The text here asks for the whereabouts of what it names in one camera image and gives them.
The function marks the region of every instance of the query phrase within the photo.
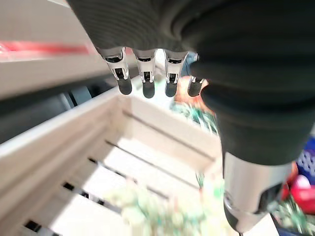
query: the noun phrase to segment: orange object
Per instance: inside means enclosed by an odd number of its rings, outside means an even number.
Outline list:
[[[188,85],[190,81],[190,76],[183,76],[178,81],[177,93],[175,94],[175,102],[184,102],[187,104],[192,104],[204,111],[213,113],[207,106],[203,103],[200,94],[196,97],[190,97],[187,93]],[[201,89],[208,85],[207,81],[204,81]]]
[[[289,177],[287,178],[287,183],[290,184],[292,183],[293,180],[295,180],[295,178],[298,176],[298,169],[297,169],[297,165],[294,162],[292,162],[292,171],[291,174],[289,175]]]

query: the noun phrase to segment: ribbed rubber sleeve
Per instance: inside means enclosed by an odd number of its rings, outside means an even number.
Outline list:
[[[160,32],[162,0],[68,0],[68,3],[98,48],[184,51],[178,41]]]

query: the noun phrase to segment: white surface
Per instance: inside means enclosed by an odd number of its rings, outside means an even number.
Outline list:
[[[141,184],[160,191],[166,196],[187,196],[191,199],[199,196],[196,189],[138,160],[117,147],[111,149],[104,160],[104,164],[129,177],[135,178]]]
[[[119,214],[65,189],[32,219],[63,236],[129,235],[129,227]]]

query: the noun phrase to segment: red object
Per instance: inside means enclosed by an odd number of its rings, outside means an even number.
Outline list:
[[[306,214],[315,213],[315,186],[311,188],[294,188],[291,189],[291,194],[298,206]]]
[[[15,61],[43,57],[92,53],[90,45],[64,45],[26,41],[0,41],[0,60]]]

